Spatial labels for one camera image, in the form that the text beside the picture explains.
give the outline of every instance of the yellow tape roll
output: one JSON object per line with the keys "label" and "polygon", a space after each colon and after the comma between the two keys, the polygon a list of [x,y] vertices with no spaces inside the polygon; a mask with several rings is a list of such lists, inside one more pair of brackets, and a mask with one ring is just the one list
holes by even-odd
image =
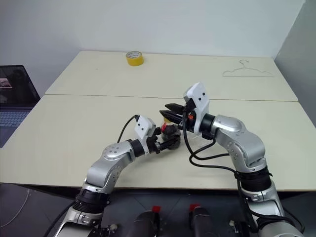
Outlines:
{"label": "yellow tape roll", "polygon": [[139,66],[144,63],[144,58],[141,52],[132,51],[126,54],[126,59],[129,65],[131,66]]}

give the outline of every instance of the laptop screen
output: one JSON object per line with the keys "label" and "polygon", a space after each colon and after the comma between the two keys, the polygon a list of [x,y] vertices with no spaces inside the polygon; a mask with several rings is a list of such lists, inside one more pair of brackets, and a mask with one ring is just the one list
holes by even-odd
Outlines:
{"label": "laptop screen", "polygon": [[0,66],[1,107],[33,107],[39,100],[23,66]]}

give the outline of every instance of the white table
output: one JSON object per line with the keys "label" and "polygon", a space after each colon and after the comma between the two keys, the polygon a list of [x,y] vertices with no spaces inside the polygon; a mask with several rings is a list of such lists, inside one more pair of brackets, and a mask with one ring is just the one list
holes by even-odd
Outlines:
{"label": "white table", "polygon": [[[128,118],[140,113],[160,125],[159,109],[183,99],[45,95],[0,151],[0,182],[81,186],[88,168],[115,142]],[[266,145],[278,190],[316,190],[316,129],[297,102],[213,100],[210,113],[242,120]],[[130,125],[123,139],[135,139]],[[207,143],[190,135],[194,148]],[[216,145],[208,155],[224,152]],[[185,146],[140,157],[116,187],[235,189],[224,170],[190,165]],[[232,167],[229,157],[206,163]]]}
{"label": "white table", "polygon": [[297,101],[271,58],[144,54],[138,67],[125,53],[82,51],[46,94],[179,98],[203,82],[210,99]]}

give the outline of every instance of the laptop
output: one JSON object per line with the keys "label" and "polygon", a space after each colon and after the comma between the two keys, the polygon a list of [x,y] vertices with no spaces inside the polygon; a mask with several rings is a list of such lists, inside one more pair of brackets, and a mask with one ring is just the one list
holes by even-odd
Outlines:
{"label": "laptop", "polygon": [[0,66],[0,148],[39,100],[23,66]]}

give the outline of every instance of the floor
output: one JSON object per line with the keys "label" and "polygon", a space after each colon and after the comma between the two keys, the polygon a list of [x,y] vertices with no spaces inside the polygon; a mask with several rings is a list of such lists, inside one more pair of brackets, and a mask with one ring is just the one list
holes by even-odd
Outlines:
{"label": "floor", "polygon": [[[6,224],[22,206],[28,190],[26,188],[0,184],[0,226]],[[306,225],[305,237],[316,236],[316,192],[285,198],[282,204],[303,220]],[[9,225],[0,229],[0,237],[42,237],[54,218],[71,200],[30,190],[21,213]],[[212,216],[217,231],[223,237],[236,236],[229,227],[229,221],[242,218],[237,198],[234,195],[191,194],[188,192],[161,191],[120,191],[111,197],[106,208],[102,225],[118,224],[113,237],[126,236],[130,224],[136,217],[160,205],[161,235],[164,237],[191,237],[188,229],[188,208],[199,203]]]}

